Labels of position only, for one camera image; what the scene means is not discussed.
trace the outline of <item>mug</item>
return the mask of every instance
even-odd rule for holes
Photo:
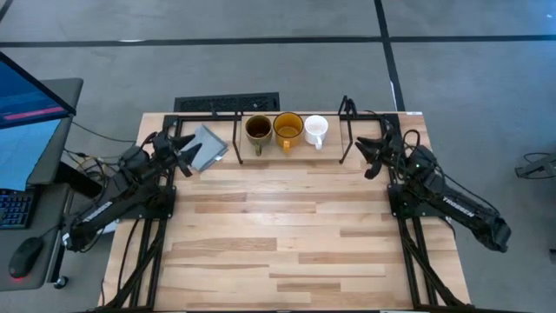
[[[285,112],[276,117],[274,122],[276,143],[288,153],[299,144],[303,133],[303,119],[293,112]]]
[[[322,149],[322,142],[327,135],[328,121],[321,116],[310,116],[305,120],[305,141],[314,144],[317,150]]]
[[[255,154],[260,157],[262,146],[272,138],[272,123],[264,115],[255,115],[245,122],[247,139],[255,146]]]

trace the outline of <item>gray carpet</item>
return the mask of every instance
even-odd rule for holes
[[[556,34],[554,1],[385,0],[391,36]],[[200,37],[376,36],[367,0],[15,0],[2,41]],[[554,183],[519,180],[527,152],[556,152],[555,42],[395,43],[407,110],[425,114],[444,170],[496,205],[512,227],[506,254],[456,225],[473,303],[553,312]],[[10,48],[41,79],[82,77],[76,120],[135,138],[143,112],[170,111],[174,97],[280,92],[283,110],[334,110],[344,94],[360,110],[393,110],[380,43],[138,48]],[[72,128],[67,148],[113,156],[125,144]],[[64,260],[64,290],[0,293],[0,312],[69,312],[96,305],[110,246]]]

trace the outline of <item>table leg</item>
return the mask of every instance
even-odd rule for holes
[[[101,193],[103,187],[86,177],[83,173],[72,168],[64,162],[60,162],[56,173],[55,183],[68,183],[71,188],[89,198],[93,198]]]

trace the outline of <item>white mug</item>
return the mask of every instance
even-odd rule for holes
[[[328,121],[321,116],[310,116],[305,120],[305,141],[322,149],[322,142],[328,131]]]

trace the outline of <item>brown mug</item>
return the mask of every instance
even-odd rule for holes
[[[276,143],[288,153],[299,144],[303,133],[303,119],[294,112],[285,112],[276,117],[274,122]]]
[[[264,115],[250,117],[245,123],[247,139],[255,146],[255,154],[260,157],[262,146],[270,142],[272,138],[272,123]]]

